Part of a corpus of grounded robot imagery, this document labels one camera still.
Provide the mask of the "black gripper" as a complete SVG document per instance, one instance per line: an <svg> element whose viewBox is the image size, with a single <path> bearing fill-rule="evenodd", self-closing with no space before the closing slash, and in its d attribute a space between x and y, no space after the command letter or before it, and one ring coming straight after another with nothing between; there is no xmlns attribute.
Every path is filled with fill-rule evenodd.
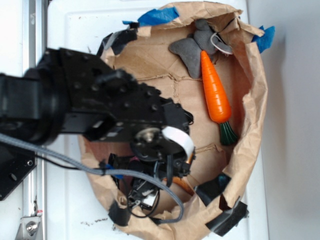
<svg viewBox="0 0 320 240"><path fill-rule="evenodd" d="M133 155L118 156L111 153L108 160L100 162L100 169L143 173L159 181L165 181L167 187L173 183L173 177L187 176L194 160L195 146L188 126L145 129L125 129L116 126L103 140L128 142ZM135 176L116 174L113 175L113 179L123 183L129 211L136 207L151 213L155 211L160 200L160 187Z"/></svg>

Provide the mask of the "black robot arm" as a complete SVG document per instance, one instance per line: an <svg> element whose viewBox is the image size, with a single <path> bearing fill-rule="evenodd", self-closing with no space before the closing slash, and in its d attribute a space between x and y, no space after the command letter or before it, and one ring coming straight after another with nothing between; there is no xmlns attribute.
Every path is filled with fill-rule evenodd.
<svg viewBox="0 0 320 240"><path fill-rule="evenodd" d="M98 56L47 49L24 76L0 76L0 140L43 153L94 175L137 179L130 198L137 204L154 190L169 189L189 174L195 146L192 115L160 90L138 83ZM60 134L90 142L128 143L139 163L91 168L43 148Z"/></svg>

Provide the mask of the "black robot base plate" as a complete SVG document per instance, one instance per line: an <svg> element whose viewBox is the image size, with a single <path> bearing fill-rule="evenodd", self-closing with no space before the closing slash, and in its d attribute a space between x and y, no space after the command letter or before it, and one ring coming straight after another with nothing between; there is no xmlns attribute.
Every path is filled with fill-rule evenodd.
<svg viewBox="0 0 320 240"><path fill-rule="evenodd" d="M33 151L0 144L0 200L4 201L36 167Z"/></svg>

